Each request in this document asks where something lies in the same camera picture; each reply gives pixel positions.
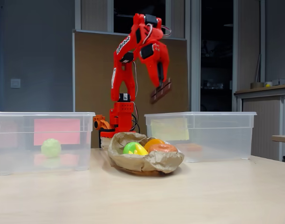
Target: cork board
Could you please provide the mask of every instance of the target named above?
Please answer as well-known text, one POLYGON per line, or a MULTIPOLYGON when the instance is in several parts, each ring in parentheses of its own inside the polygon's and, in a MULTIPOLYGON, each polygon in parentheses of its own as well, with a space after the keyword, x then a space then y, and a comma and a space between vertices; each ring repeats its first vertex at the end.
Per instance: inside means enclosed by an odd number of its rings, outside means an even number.
MULTIPOLYGON (((125 38, 122 35, 75 32, 75 110, 95 112, 109 121, 109 110, 114 103, 110 98, 114 51, 125 38)), ((187 54, 185 40, 163 39, 170 55, 168 77, 172 91, 151 105, 150 93, 155 89, 146 66, 136 61, 138 94, 135 104, 142 134, 147 134, 145 114, 189 111, 187 54)), ((126 93, 124 83, 120 93, 126 93)), ((98 131, 92 132, 92 147, 98 147, 98 131)))

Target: paper bag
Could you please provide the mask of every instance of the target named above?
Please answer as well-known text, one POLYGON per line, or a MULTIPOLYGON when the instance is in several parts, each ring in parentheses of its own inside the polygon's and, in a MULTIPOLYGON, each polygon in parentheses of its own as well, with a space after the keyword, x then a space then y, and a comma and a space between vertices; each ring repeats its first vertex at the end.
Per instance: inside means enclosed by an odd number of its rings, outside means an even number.
POLYGON ((144 173, 151 175, 152 172, 168 174, 177 169, 184 159, 184 154, 180 152, 153 151, 145 156, 123 154, 123 149, 127 143, 136 141, 144 146, 150 139, 153 138, 148 138, 139 133, 122 132, 115 134, 108 148, 108 156, 112 165, 124 171, 142 175, 144 173))

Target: plastic box lid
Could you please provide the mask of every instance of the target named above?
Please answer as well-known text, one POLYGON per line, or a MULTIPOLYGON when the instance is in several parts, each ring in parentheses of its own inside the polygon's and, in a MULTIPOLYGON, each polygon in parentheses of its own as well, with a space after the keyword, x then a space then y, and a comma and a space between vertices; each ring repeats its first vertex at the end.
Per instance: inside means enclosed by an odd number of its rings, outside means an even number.
POLYGON ((257 115, 256 112, 177 112, 177 113, 154 113, 145 114, 145 117, 156 117, 156 116, 191 116, 191 115, 257 115))
POLYGON ((3 116, 96 116, 94 112, 0 112, 3 116))

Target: green ball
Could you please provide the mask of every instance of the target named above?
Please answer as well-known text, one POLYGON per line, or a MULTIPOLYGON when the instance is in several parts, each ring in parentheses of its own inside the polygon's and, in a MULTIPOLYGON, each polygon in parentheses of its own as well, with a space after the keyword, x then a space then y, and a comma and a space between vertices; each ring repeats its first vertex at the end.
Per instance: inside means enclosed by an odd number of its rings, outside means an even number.
POLYGON ((132 153, 134 153, 134 150, 136 149, 135 144, 140 145, 138 142, 133 141, 128 143, 127 145, 125 145, 124 150, 123 150, 123 154, 128 154, 129 151, 131 151, 132 153))
POLYGON ((41 146, 41 152, 46 157, 57 157, 59 156, 62 147, 58 140, 56 139, 47 139, 43 142, 41 146))

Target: clear plastic bin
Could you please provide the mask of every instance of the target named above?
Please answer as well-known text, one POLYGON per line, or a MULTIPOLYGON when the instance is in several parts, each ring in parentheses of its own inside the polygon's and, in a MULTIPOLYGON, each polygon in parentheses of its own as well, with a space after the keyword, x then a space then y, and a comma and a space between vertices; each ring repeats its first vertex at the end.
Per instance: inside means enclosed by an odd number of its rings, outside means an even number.
POLYGON ((146 114, 149 137, 176 146, 189 162, 248 159, 255 112, 146 114))
POLYGON ((0 175, 87 170, 93 116, 93 112, 0 112, 0 175))

